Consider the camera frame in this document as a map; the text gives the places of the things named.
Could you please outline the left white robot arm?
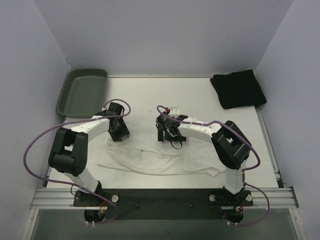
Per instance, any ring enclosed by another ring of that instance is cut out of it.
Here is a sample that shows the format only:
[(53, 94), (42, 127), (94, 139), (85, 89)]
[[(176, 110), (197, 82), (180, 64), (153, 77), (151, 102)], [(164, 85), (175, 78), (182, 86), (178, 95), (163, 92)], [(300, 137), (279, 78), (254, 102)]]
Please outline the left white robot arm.
[(92, 206), (103, 199), (102, 185), (87, 168), (89, 142), (108, 132), (113, 142), (121, 142), (130, 136), (123, 116), (121, 104), (108, 101), (90, 119), (73, 123), (73, 127), (57, 129), (48, 158), (48, 165), (67, 176), (82, 192), (84, 199)]

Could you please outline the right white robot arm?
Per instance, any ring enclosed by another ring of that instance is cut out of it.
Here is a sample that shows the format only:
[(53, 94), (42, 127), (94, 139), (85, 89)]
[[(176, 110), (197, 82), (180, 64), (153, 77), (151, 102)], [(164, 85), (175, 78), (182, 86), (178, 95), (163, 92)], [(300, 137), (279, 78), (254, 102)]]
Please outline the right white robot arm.
[(207, 125), (182, 114), (170, 117), (166, 112), (155, 121), (159, 142), (183, 142), (190, 137), (213, 144), (218, 159), (226, 167), (224, 188), (233, 195), (244, 189), (243, 169), (250, 155), (251, 143), (233, 121)]

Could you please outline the white t-shirt with robot print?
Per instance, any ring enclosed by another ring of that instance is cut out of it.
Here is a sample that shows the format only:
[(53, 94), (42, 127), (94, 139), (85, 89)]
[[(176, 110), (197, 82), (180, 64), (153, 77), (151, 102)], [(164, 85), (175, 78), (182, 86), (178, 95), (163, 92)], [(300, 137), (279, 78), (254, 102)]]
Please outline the white t-shirt with robot print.
[(97, 165), (152, 176), (216, 176), (226, 170), (210, 143), (188, 138), (181, 149), (175, 149), (168, 142), (158, 142), (156, 137), (141, 133), (120, 142), (108, 139)]

